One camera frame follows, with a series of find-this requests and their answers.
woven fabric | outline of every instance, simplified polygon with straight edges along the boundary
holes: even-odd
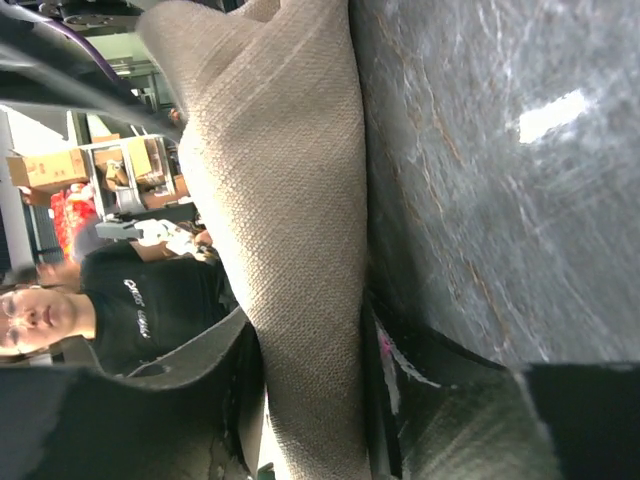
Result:
[[[169,1],[139,33],[188,117],[180,162],[258,331],[290,477],[370,478],[364,127],[347,1],[257,0],[231,15]]]

black hair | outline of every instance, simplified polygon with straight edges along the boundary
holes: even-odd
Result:
[[[35,265],[23,265],[4,274],[2,286],[35,285],[38,283],[38,269]]]

black t-shirt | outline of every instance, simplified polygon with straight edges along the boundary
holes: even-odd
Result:
[[[128,374],[191,340],[228,313],[222,264],[182,257],[145,263],[129,242],[88,255],[83,293],[96,310],[93,347],[105,371]]]

cardboard box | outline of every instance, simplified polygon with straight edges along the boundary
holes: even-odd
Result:
[[[8,157],[7,164],[11,183],[16,187],[52,191],[89,180],[84,156],[79,148],[37,157]]]
[[[164,183],[160,152],[156,140],[134,137],[129,140],[127,148],[131,156],[136,182],[146,185]]]
[[[175,195],[156,195],[153,192],[144,193],[141,197],[142,203],[149,209],[162,208],[167,203],[177,202],[182,197],[189,196],[189,190],[187,190],[187,184],[182,175],[174,176],[173,182],[176,187]]]
[[[127,140],[126,145],[129,151],[129,157],[131,158],[136,183],[150,186],[164,184],[165,179],[162,171],[158,142],[154,139],[133,137]],[[110,160],[122,162],[124,157],[121,149],[109,148],[94,151],[93,159],[96,166],[104,171]]]

wall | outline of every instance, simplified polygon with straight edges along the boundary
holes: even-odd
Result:
[[[13,148],[7,114],[0,110],[0,211],[12,267],[32,263],[31,245],[18,189],[11,184],[4,160]]]

